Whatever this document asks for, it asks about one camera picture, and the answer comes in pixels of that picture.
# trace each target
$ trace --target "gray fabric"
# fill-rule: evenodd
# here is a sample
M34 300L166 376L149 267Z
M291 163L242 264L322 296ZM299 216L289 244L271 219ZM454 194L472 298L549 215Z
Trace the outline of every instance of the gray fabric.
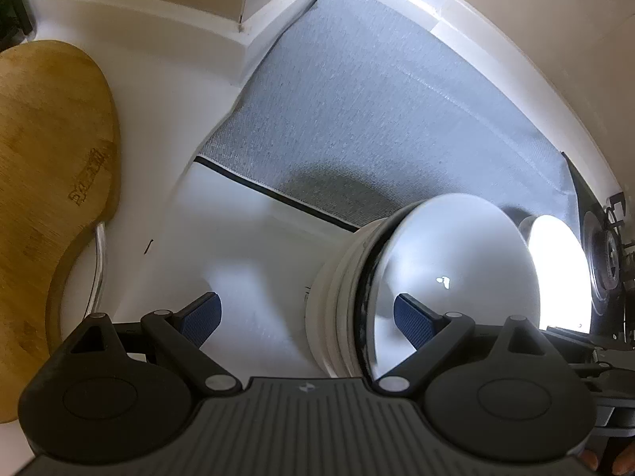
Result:
M201 155L355 225L423 198L486 198L579 233L563 157L496 87L375 0L318 0Z

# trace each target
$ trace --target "white bowl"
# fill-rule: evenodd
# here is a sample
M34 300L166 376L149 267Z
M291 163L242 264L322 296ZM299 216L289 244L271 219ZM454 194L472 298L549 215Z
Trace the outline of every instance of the white bowl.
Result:
M358 378L362 375L352 332L354 299L351 299L351 297L356 289L354 279L355 274L360 271L360 264L366 260L364 254L373 247L373 240L375 239L373 233L382 224L383 220L383 218L376 220L364 227L363 236L348 261L348 266L342 276L340 291L337 295L337 311L335 314L337 343L347 370L347 376L352 378Z
M309 348L319 367L331 378L344 378L347 371L339 353L335 314L337 296L355 249L372 234L381 220L372 222L350 235L317 273L307 298L305 330Z
M477 324L502 325L509 315L524 315L536 326L540 320L538 277L523 236L503 211L473 195L422 203L383 249L371 290L375 314L366 323L374 378L414 352L393 319L400 293Z

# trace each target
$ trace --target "small logo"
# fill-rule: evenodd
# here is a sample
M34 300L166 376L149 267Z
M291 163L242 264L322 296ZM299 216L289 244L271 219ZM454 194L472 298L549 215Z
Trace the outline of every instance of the small logo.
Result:
M309 383L309 382L307 381L306 383L301 384L301 385L298 387L298 389L299 389L301 392L304 392L304 393L309 393L309 392L313 392L313 390L315 390L315 389L316 389L316 386L315 386L313 383Z
M75 187L69 193L69 200L72 200L77 205L82 205L88 195L90 186L93 185L94 178L99 172L99 169L104 164L106 156L102 154L96 148L91 149L88 154L88 160L84 169L77 176L75 181Z
M437 282L443 284L446 290L450 289L450 278L449 277L437 277Z

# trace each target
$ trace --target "metal handle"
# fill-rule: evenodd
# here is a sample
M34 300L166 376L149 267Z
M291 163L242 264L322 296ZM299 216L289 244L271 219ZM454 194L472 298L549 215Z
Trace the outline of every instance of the metal handle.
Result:
M84 318L91 313L95 313L99 308L99 302L102 300L104 271L106 270L106 224L104 222L99 222L94 228L94 242L96 245L97 262L94 266L93 288L91 288L90 291Z

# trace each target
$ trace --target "blue gripper pad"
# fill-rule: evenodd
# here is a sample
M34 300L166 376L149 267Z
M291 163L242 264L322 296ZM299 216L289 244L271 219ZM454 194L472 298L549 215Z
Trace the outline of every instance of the blue gripper pad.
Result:
M172 325L190 342L200 347L220 324L220 298L207 292L172 316Z
M445 319L407 293L397 295L395 324L415 349L421 348L444 326Z

